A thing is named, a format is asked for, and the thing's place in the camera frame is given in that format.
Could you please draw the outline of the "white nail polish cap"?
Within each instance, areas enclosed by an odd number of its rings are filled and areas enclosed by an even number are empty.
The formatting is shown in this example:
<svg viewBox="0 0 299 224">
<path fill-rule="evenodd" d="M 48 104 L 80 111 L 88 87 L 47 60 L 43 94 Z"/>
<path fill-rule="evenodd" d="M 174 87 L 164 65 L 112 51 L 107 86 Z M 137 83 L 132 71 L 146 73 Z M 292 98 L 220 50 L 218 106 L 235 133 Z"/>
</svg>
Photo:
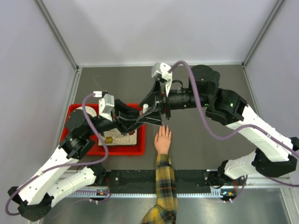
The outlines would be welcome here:
<svg viewBox="0 0 299 224">
<path fill-rule="evenodd" d="M 149 105 L 148 104 L 144 104 L 143 108 L 142 108 L 142 112 L 146 113 L 148 111 L 148 109 L 149 109 Z"/>
</svg>

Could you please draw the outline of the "mannequin hand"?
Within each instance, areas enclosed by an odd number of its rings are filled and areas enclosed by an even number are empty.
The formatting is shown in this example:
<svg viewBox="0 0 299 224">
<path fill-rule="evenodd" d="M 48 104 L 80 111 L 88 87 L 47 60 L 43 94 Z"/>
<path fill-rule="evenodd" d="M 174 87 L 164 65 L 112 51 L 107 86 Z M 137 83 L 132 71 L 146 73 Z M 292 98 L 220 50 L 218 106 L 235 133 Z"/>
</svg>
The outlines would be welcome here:
<svg viewBox="0 0 299 224">
<path fill-rule="evenodd" d="M 154 146 L 158 154 L 168 154 L 171 145 L 171 130 L 168 126 L 160 126 L 155 135 Z"/>
</svg>

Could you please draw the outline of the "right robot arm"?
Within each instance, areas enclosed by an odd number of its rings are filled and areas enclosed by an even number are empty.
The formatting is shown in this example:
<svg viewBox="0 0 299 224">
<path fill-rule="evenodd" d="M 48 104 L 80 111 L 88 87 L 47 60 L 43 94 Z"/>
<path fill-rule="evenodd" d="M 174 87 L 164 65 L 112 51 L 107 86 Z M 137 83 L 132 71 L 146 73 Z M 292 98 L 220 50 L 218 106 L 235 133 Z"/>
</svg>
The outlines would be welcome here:
<svg viewBox="0 0 299 224">
<path fill-rule="evenodd" d="M 155 84 L 139 104 L 144 115 L 159 112 L 169 118 L 171 111 L 197 108 L 202 120 L 210 118 L 241 134 L 256 146 L 254 152 L 235 160 L 225 160 L 216 171 L 210 172 L 207 184 L 228 185 L 252 174 L 271 180 L 294 172 L 299 159 L 299 140 L 287 138 L 262 120 L 247 101 L 232 90 L 219 87 L 220 74 L 206 65 L 187 67 L 188 88 L 173 90 L 174 66 L 156 63 L 151 70 Z"/>
</svg>

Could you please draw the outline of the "yellow plaid sleeve forearm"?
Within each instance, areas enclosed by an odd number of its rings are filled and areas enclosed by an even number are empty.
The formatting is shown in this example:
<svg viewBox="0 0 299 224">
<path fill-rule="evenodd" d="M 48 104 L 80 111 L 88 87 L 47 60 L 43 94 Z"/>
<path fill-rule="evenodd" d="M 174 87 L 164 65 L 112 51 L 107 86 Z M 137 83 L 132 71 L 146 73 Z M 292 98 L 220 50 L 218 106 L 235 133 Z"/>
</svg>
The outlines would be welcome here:
<svg viewBox="0 0 299 224">
<path fill-rule="evenodd" d="M 156 204 L 143 217 L 142 224 L 174 224 L 177 218 L 178 199 L 174 169 L 166 154 L 157 156 Z"/>
</svg>

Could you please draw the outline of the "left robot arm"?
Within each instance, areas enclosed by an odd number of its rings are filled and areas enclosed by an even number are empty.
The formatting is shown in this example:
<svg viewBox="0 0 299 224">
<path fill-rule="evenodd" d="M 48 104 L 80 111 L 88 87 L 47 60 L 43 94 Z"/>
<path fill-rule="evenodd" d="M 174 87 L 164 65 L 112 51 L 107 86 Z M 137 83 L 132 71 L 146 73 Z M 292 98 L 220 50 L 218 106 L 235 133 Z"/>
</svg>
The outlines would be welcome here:
<svg viewBox="0 0 299 224">
<path fill-rule="evenodd" d="M 86 105 L 73 110 L 65 123 L 68 134 L 61 140 L 44 165 L 24 184 L 11 187 L 9 201 L 18 204 L 18 215 L 36 222 L 44 218 L 58 202 L 82 187 L 105 182 L 102 162 L 109 149 L 105 132 L 134 132 L 144 125 L 148 104 L 131 107 L 112 95 L 100 97 L 98 109 Z"/>
</svg>

